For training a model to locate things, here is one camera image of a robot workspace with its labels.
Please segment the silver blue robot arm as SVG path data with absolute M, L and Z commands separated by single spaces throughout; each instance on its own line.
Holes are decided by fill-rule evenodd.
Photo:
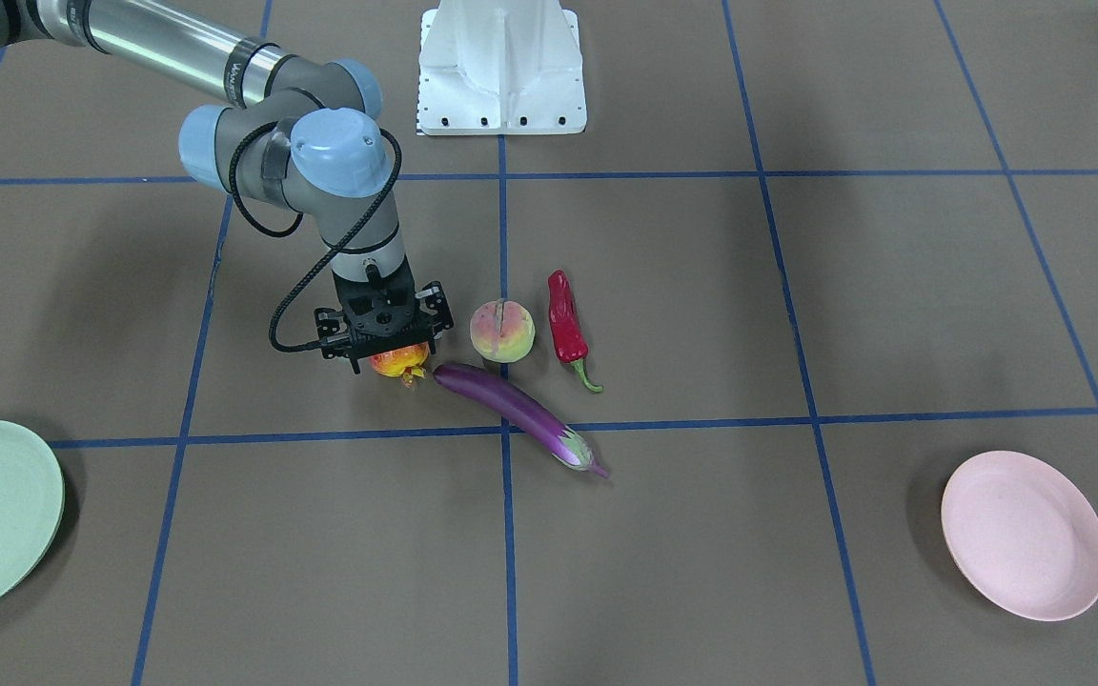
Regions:
M 438 282 L 419 286 L 402 244 L 396 136 L 360 61 L 310 61 L 261 36 L 165 1 L 0 1 L 0 49 L 49 40 L 122 58 L 217 97 L 187 114 L 180 164 L 274 239 L 306 221 L 324 254 L 274 305 L 269 344 L 354 370 L 383 355 L 432 355 L 453 317 Z

